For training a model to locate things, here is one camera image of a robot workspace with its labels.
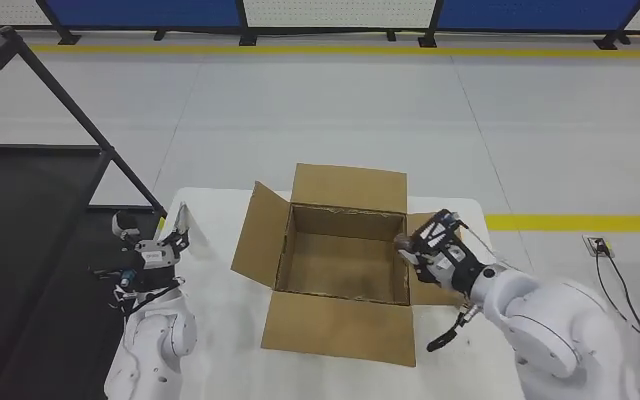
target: white table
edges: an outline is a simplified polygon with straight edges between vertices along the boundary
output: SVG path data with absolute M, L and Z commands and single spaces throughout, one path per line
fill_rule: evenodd
M 453 307 L 413 307 L 416 368 L 261 349 L 271 290 L 230 270 L 250 197 L 249 190 L 184 188 L 171 205 L 162 237 L 171 230 L 180 202 L 193 216 L 192 244 L 177 275 L 186 279 L 183 290 L 197 317 L 198 345 L 182 359 L 181 399 L 524 398 L 512 349 L 482 315 L 452 343 L 427 353 L 427 343 L 453 324 Z M 457 211 L 489 244 L 482 209 L 474 200 L 410 197 L 408 206 L 410 213 Z M 471 235 L 463 232 L 463 241 L 480 261 L 493 260 Z

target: robotic hand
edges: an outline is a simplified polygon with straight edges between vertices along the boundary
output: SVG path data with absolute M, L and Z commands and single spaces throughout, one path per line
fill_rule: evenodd
M 546 284 L 514 269 L 484 265 L 456 236 L 459 228 L 469 229 L 456 214 L 441 210 L 410 237 L 395 241 L 420 281 L 467 299 L 468 310 L 428 351 L 449 343 L 458 327 L 482 312 L 513 347 L 527 400 L 640 398 L 620 335 L 595 292 L 575 282 Z
M 197 330 L 175 276 L 180 252 L 189 245 L 187 208 L 178 211 L 173 231 L 163 240 L 143 240 L 135 219 L 122 212 L 112 221 L 124 243 L 124 269 L 95 271 L 114 279 L 114 296 L 125 328 L 104 385 L 112 400 L 175 400 L 180 397 L 180 358 L 193 352 Z

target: power outlet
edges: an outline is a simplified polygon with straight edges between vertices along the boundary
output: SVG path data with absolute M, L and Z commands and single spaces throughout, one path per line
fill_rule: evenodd
M 603 240 L 604 243 L 609 248 L 609 254 L 611 255 L 611 258 L 615 257 L 615 254 L 613 254 L 613 247 L 611 247 L 611 243 L 609 243 L 607 238 L 605 238 L 604 236 L 582 235 L 582 240 L 584 240 L 584 244 L 587 246 L 587 250 L 589 251 L 589 255 L 591 255 L 591 257 L 596 256 L 596 252 L 598 252 L 597 250 L 598 242 L 600 240 Z M 598 252 L 598 257 L 606 257 L 606 256 L 607 255 L 604 254 L 604 252 L 602 251 Z

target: pegboard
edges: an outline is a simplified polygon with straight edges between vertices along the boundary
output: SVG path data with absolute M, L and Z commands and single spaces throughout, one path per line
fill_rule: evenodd
M 35 0 L 0 0 L 0 26 L 51 25 Z
M 640 31 L 640 12 L 636 14 L 635 17 L 629 22 L 627 25 L 627 30 L 629 31 Z
M 244 0 L 249 27 L 426 28 L 435 0 Z

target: blue panel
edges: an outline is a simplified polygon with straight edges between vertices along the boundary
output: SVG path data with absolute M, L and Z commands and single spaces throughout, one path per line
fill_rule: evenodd
M 636 0 L 444 0 L 443 29 L 610 30 Z
M 235 0 L 49 0 L 62 25 L 238 26 Z

